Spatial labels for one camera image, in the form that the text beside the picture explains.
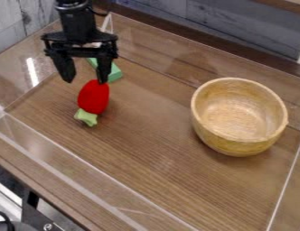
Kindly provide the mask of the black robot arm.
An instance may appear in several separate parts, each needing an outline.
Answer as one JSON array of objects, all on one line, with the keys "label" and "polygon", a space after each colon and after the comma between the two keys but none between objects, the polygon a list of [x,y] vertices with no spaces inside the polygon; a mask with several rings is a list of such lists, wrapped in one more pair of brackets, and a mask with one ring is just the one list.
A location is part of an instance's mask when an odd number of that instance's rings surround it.
[{"label": "black robot arm", "polygon": [[119,37],[95,26],[93,0],[56,0],[62,30],[42,35],[44,55],[51,58],[60,78],[71,83],[75,76],[72,58],[94,58],[99,84],[107,83],[113,60],[118,55]]}]

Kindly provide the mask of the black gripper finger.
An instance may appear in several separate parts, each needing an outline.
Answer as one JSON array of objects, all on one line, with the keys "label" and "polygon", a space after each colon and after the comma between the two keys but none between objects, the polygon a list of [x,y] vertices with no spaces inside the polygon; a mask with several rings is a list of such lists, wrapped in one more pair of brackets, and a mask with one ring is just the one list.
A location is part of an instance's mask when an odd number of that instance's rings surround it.
[{"label": "black gripper finger", "polygon": [[60,78],[71,83],[75,75],[77,75],[77,70],[75,70],[75,65],[74,65],[74,60],[68,56],[63,56],[60,54],[55,54],[52,56],[52,62],[56,67],[56,71],[60,75]]},{"label": "black gripper finger", "polygon": [[97,76],[101,84],[107,83],[111,72],[113,59],[110,57],[97,59]]}]

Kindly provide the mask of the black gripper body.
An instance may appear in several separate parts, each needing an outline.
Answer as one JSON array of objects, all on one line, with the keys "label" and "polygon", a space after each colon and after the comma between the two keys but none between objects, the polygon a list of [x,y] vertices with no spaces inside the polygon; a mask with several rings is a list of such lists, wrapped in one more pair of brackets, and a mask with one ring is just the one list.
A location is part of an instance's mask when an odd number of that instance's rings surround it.
[{"label": "black gripper body", "polygon": [[52,58],[103,58],[118,57],[118,36],[95,31],[83,41],[70,40],[63,32],[46,33],[42,36],[44,54]]}]

